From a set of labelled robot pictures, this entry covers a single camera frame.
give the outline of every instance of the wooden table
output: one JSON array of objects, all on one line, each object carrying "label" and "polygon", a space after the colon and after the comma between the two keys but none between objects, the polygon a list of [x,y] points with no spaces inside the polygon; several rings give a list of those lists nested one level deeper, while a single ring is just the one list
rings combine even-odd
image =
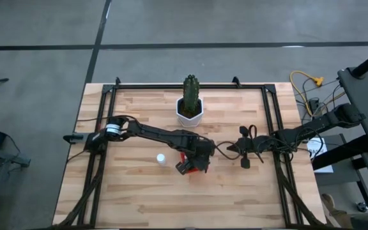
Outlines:
[{"label": "wooden table", "polygon": [[[290,83],[275,85],[284,127],[300,125]],[[102,86],[86,86],[78,119],[97,116]],[[175,89],[117,90],[114,115],[131,115],[141,123],[167,130],[182,129],[175,114],[176,99],[180,96],[182,91]],[[198,127],[189,130],[216,143],[236,141],[240,125],[254,124],[258,135],[268,134],[260,90],[201,89],[199,96],[204,99],[204,116]],[[273,124],[276,129],[275,116]],[[95,121],[78,122],[75,131],[93,132],[94,126]],[[69,157],[82,149],[83,144],[72,146]],[[166,167],[158,165],[159,153],[166,156]],[[61,222],[80,198],[88,158],[86,153],[67,164],[53,223]],[[264,164],[253,154],[249,158],[250,169],[242,169],[239,160],[228,160],[216,151],[208,173],[182,176],[175,168],[179,153],[161,143],[139,137],[110,142],[96,227],[283,227],[272,153],[263,153]],[[307,152],[295,153],[292,165],[299,195],[311,212],[325,222]],[[289,196],[288,205],[295,220]]]}]

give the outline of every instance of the wooden tabletop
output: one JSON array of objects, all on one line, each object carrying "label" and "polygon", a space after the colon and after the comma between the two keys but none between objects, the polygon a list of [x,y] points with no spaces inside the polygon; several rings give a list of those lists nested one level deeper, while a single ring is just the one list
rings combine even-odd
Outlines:
[{"label": "wooden tabletop", "polygon": [[[297,127],[300,118],[292,86],[274,84],[284,128]],[[102,86],[86,85],[78,119],[97,116]],[[131,115],[141,123],[166,130],[183,129],[175,114],[175,103],[181,96],[182,90],[175,89],[117,90],[114,115]],[[241,125],[256,125],[258,135],[268,135],[260,90],[200,89],[199,96],[204,99],[204,116],[198,127],[188,130],[207,136],[215,143],[236,141]],[[269,101],[274,114],[270,96]],[[95,121],[78,122],[75,131],[93,132],[94,126]],[[69,157],[82,149],[83,144],[72,146]],[[159,153],[166,157],[165,167],[157,163]],[[236,155],[226,150],[225,153]],[[183,176],[175,168],[180,154],[164,144],[139,137],[110,142],[96,227],[284,227],[272,153],[262,156],[264,164],[250,154],[250,169],[242,169],[239,160],[228,160],[216,151],[206,174],[193,172]],[[88,153],[84,153],[67,164],[55,224],[61,222],[79,200],[88,158]],[[325,222],[307,152],[295,153],[292,165],[299,195],[311,212]],[[294,220],[289,196],[288,205]]]}]

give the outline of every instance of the white small object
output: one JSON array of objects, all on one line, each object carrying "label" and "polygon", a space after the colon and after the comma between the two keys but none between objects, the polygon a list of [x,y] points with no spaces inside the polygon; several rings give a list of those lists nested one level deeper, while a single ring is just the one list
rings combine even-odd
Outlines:
[{"label": "white small object", "polygon": [[[323,140],[323,147],[318,153],[317,157],[327,152],[325,140],[323,138],[322,140]],[[311,159],[313,159],[315,153],[319,151],[320,146],[321,146],[321,141],[320,141],[320,138],[318,137],[314,137],[307,142],[307,149],[312,153]],[[331,165],[328,165],[321,169],[315,170],[315,173],[333,173],[333,167]]]},{"label": "white small object", "polygon": [[157,162],[160,164],[160,165],[165,165],[165,156],[164,154],[158,154],[157,155]]},{"label": "white small object", "polygon": [[194,116],[193,118],[186,118],[178,112],[178,109],[179,109],[178,106],[180,105],[181,100],[183,100],[183,98],[177,99],[177,103],[176,103],[176,114],[177,114],[178,121],[180,121],[183,127],[196,127],[201,121],[201,118],[203,118],[203,114],[204,114],[203,99],[198,98],[198,100],[201,103],[201,112],[198,115]]}]

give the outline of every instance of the black metal frame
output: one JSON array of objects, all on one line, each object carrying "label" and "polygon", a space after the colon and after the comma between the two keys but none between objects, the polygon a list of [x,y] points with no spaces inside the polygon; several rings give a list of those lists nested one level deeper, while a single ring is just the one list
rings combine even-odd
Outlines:
[{"label": "black metal frame", "polygon": [[[277,120],[278,128],[279,129],[283,128],[282,118],[281,118],[280,109],[279,109],[279,103],[277,99],[277,93],[276,93],[274,84],[243,85],[240,83],[237,77],[233,78],[232,83],[233,84],[200,84],[200,88],[201,89],[259,89],[261,90],[263,103],[264,103],[264,110],[266,114],[266,121],[268,123],[268,131],[271,134],[274,131],[274,129],[273,129],[272,115],[271,115],[269,101],[268,101],[268,94],[270,94],[273,99],[273,108],[275,110],[275,117]],[[113,114],[114,104],[116,103],[116,92],[119,89],[182,89],[182,84],[120,84],[120,80],[117,78],[115,85],[109,85],[109,84],[103,85],[102,95],[100,97],[100,104],[99,104],[99,110],[98,110],[98,115],[97,115],[98,119],[96,121],[96,126],[95,126],[96,132],[99,131],[101,124],[102,124],[102,120],[103,120],[102,117],[103,117],[104,105],[105,105],[107,94],[111,93],[109,111],[107,114],[107,116],[109,117],[109,116],[112,116]],[[99,160],[99,166],[98,166],[96,175],[104,173],[106,151],[107,151],[107,145],[105,147],[104,152],[99,153],[100,160]],[[86,178],[85,178],[85,184],[84,184],[84,190],[83,190],[84,194],[86,192],[89,192],[88,190],[91,188],[91,185],[93,184],[92,175],[93,175],[93,168],[94,168],[94,164],[96,161],[95,159],[97,155],[98,153],[90,154],[88,168],[86,170]],[[288,155],[285,155],[284,158],[285,158],[285,165],[287,169],[288,180],[291,186],[293,187],[293,189],[296,191],[296,184],[295,184],[295,178],[293,176],[291,161]],[[275,172],[276,172],[278,184],[279,184],[280,203],[282,205],[284,222],[285,222],[285,226],[289,226],[291,224],[291,218],[289,214],[288,200],[286,197],[285,188],[279,181],[279,173],[283,174],[283,172],[278,172],[278,170],[281,170],[280,154],[277,152],[273,152],[273,159],[275,162]],[[99,177],[98,180],[99,181],[94,181],[96,182],[96,184],[95,184],[95,192],[93,195],[93,204],[92,204],[89,224],[84,223],[84,217],[85,217],[85,212],[86,212],[86,203],[85,203],[82,205],[82,208],[80,209],[79,218],[77,220],[77,225],[72,226],[72,227],[77,227],[77,226],[92,227],[92,228],[95,227],[97,211],[98,211],[98,204],[100,200],[100,188],[102,185],[102,177]],[[294,201],[293,201],[293,204],[295,208],[297,224],[302,225],[303,224],[302,214]]]}]

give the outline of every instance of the yellow cable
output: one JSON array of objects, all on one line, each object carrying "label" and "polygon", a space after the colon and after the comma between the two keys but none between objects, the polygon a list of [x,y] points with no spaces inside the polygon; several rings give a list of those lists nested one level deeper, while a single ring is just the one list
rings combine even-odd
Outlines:
[{"label": "yellow cable", "polygon": [[305,73],[305,72],[302,72],[302,71],[298,71],[298,70],[296,70],[296,71],[292,71],[292,72],[291,72],[291,74],[289,74],[289,80],[291,81],[292,86],[294,87],[294,89],[299,93],[300,97],[302,98],[302,100],[303,100],[303,102],[304,102],[304,104],[305,104],[305,106],[306,106],[306,111],[307,111],[307,113],[308,113],[310,116],[312,116],[312,112],[311,112],[311,110],[309,109],[309,105],[308,105],[308,103],[307,103],[307,101],[306,101],[306,98],[302,95],[302,92],[301,92],[301,91],[297,88],[297,86],[293,83],[293,75],[294,75],[295,73],[300,73],[300,74],[302,74],[303,76],[306,76],[306,77],[308,77],[308,78],[312,79],[312,80],[315,82],[315,84],[316,84],[316,86],[317,86],[317,87],[320,87],[320,86],[322,85],[322,82],[323,82],[323,80],[324,80],[325,78],[324,78],[324,77],[312,77],[312,76],[310,76],[309,74],[307,74],[307,73]]}]

